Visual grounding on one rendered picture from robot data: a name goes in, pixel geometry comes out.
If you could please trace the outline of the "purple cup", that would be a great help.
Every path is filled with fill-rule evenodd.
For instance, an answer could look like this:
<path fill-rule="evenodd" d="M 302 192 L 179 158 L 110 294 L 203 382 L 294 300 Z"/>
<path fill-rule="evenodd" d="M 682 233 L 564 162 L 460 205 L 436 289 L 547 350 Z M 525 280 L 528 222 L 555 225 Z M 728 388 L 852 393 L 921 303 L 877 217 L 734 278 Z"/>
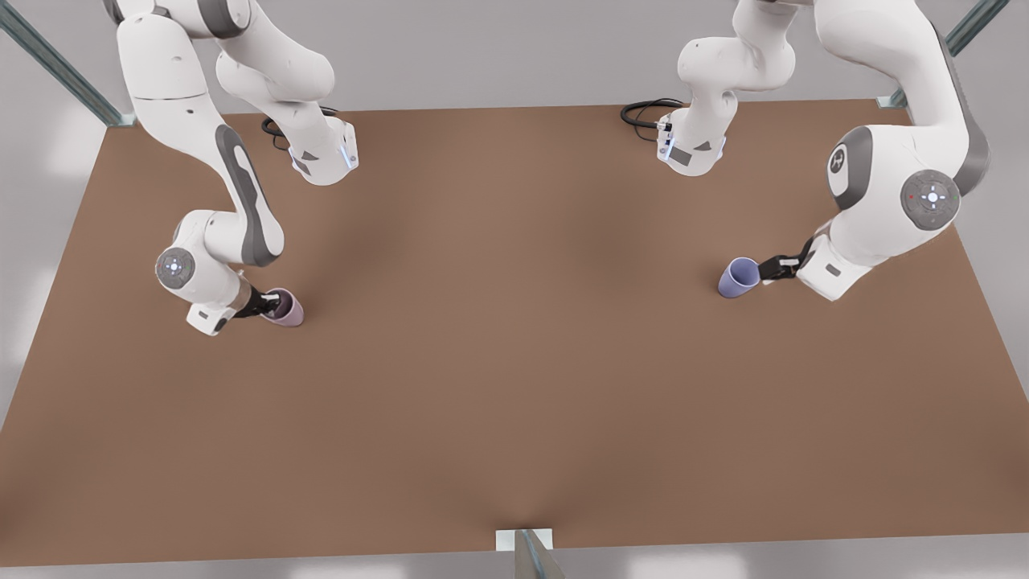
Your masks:
<path fill-rule="evenodd" d="M 760 265 L 756 261 L 749 257 L 736 257 L 720 276 L 718 294 L 725 299 L 738 298 L 750 292 L 760 280 Z"/>

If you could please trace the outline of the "silver frame post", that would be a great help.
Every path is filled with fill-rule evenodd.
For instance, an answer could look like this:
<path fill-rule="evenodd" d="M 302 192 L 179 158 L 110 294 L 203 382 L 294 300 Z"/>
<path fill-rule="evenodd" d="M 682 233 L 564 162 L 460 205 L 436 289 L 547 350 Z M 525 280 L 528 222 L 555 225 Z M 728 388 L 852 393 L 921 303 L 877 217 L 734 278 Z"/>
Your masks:
<path fill-rule="evenodd" d="M 38 32 L 8 0 L 0 0 L 0 30 L 11 37 L 23 51 L 58 80 L 93 115 L 107 126 L 135 125 L 135 113 L 122 113 L 87 78 Z"/>
<path fill-rule="evenodd" d="M 970 8 L 945 37 L 945 45 L 949 55 L 960 55 L 968 44 L 984 30 L 992 19 L 996 19 L 1001 10 L 1012 0 L 977 0 Z M 892 95 L 878 96 L 877 105 L 880 109 L 907 109 L 908 100 L 904 91 L 898 88 Z"/>
<path fill-rule="evenodd" d="M 567 579 L 552 549 L 554 531 L 551 528 L 495 532 L 495 550 L 514 553 L 512 579 Z"/>

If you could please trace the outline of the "pink cup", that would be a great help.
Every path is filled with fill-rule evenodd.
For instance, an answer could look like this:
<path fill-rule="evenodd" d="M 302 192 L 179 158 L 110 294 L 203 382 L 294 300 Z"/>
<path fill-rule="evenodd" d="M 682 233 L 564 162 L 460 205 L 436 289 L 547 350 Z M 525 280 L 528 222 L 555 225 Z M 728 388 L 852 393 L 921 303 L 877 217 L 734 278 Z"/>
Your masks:
<path fill-rule="evenodd" d="M 304 307 L 294 294 L 283 287 L 276 287 L 261 295 L 260 316 L 273 325 L 296 327 L 304 322 Z"/>

